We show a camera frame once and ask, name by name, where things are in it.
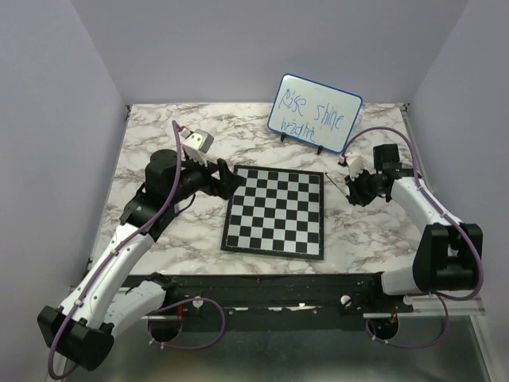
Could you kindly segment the blue framed whiteboard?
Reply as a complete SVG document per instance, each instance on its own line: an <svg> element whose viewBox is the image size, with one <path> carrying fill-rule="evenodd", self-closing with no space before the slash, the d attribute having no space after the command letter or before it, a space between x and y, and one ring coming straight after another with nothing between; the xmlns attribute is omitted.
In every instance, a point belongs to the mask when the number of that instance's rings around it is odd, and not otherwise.
<svg viewBox="0 0 509 382"><path fill-rule="evenodd" d="M286 73L279 83L267 127L340 154L363 106L363 98Z"/></svg>

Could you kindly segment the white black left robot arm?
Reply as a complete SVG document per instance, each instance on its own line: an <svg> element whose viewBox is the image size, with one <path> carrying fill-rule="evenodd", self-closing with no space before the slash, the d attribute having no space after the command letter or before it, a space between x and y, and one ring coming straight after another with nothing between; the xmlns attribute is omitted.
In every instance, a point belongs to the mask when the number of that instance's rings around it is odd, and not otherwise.
<svg viewBox="0 0 509 382"><path fill-rule="evenodd" d="M177 204L199 191L227 200L245 181L223 159L196 163L179 149L153 153L145 181L124 208L104 253L57 308L45 306L37 317L49 347L48 366L60 354L92 371L106 359L115 338L142 316L170 313L177 296L166 276L153 274L122 297L117 293L176 218Z"/></svg>

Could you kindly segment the white blue whiteboard marker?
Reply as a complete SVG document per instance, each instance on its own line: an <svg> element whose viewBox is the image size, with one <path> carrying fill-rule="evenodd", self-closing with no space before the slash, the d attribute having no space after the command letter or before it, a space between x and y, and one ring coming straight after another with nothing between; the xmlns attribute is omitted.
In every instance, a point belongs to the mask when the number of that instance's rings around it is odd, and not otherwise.
<svg viewBox="0 0 509 382"><path fill-rule="evenodd" d="M324 172L324 175L344 197L348 197L346 189L343 186L340 186L328 172Z"/></svg>

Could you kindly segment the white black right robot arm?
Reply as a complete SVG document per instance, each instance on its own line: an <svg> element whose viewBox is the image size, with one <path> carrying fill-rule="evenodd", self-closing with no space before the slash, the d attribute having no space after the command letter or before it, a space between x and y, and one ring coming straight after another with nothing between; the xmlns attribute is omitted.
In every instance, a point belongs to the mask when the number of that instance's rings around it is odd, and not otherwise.
<svg viewBox="0 0 509 382"><path fill-rule="evenodd" d="M370 173L360 154L344 155L345 178L351 205L365 207L377 197L398 204L421 233L412 264L384 271L380 284L366 292L367 305L382 312L395 295L478 290L481 278L483 232L446 210L430 194L413 167L405 167L398 146L385 144L373 149L375 171Z"/></svg>

